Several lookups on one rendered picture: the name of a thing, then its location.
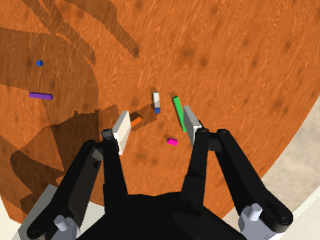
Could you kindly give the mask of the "purple rod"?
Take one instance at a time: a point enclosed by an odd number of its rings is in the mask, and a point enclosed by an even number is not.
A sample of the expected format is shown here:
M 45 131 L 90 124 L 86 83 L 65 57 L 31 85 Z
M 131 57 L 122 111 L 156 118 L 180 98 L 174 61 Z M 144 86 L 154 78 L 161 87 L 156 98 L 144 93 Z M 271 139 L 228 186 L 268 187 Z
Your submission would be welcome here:
M 51 100 L 51 99 L 53 99 L 53 94 L 30 92 L 29 97 Z

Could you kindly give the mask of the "orange rod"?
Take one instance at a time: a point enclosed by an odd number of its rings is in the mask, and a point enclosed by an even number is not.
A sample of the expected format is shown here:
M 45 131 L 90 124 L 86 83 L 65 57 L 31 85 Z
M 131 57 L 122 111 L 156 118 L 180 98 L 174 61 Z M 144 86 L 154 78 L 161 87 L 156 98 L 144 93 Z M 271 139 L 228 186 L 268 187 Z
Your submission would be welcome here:
M 141 115 L 139 115 L 138 117 L 136 117 L 135 119 L 133 119 L 132 121 L 130 121 L 131 127 L 135 126 L 136 124 L 138 124 L 138 123 L 141 122 L 142 120 L 143 120 L 143 118 L 141 117 Z

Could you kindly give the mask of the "green rod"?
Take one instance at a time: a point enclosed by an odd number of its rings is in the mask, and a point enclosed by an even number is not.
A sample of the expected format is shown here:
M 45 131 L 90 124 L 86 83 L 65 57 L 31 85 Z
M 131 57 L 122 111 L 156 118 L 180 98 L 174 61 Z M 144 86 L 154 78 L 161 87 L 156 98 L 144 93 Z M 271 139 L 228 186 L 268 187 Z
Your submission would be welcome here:
M 177 108 L 177 111 L 178 111 L 178 115 L 179 115 L 183 130 L 184 130 L 184 132 L 186 132 L 186 129 L 185 129 L 184 124 L 183 124 L 183 111 L 182 111 L 182 107 L 181 107 L 179 98 L 178 98 L 178 96 L 175 96 L 175 97 L 173 97 L 173 99 L 174 99 L 174 102 L 175 102 L 175 105 L 176 105 L 176 108 Z

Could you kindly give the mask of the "grey rod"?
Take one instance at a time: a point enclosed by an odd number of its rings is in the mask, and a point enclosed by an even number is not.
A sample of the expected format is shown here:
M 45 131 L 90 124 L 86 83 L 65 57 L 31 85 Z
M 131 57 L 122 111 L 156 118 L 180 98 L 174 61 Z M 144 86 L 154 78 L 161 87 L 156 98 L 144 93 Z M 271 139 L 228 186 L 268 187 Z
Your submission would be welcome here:
M 154 103 L 155 103 L 155 108 L 160 107 L 159 92 L 154 92 Z

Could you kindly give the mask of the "small magenta block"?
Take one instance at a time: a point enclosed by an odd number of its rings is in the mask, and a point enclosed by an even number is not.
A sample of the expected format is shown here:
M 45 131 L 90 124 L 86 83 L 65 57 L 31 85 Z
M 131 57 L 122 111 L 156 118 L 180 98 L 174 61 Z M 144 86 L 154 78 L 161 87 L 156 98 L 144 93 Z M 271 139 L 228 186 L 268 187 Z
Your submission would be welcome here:
M 172 144 L 172 145 L 177 145 L 178 141 L 176 139 L 172 139 L 172 138 L 169 138 L 168 139 L 168 144 Z

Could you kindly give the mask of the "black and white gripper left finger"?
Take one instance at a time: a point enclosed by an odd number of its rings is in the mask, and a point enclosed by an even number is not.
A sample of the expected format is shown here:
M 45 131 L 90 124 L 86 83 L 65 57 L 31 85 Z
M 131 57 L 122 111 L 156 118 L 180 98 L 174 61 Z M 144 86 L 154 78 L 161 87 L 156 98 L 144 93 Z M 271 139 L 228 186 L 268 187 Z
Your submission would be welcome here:
M 106 240 L 138 240 L 119 156 L 130 130 L 129 112 L 123 111 L 113 129 L 101 131 L 103 148 L 102 142 L 84 142 L 51 202 L 28 227 L 30 240 L 76 240 L 80 236 L 102 160 Z

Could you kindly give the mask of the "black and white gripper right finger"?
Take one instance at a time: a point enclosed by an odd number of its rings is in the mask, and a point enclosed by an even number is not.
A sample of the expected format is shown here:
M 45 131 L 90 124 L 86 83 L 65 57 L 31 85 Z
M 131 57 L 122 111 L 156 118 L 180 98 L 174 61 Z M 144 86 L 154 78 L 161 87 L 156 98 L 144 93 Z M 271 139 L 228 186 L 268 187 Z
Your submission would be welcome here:
M 169 228 L 169 240 L 199 239 L 208 151 L 215 151 L 240 216 L 240 233 L 247 240 L 278 240 L 292 224 L 292 212 L 266 189 L 227 129 L 213 133 L 199 122 L 189 105 L 183 106 L 183 123 L 193 149 Z

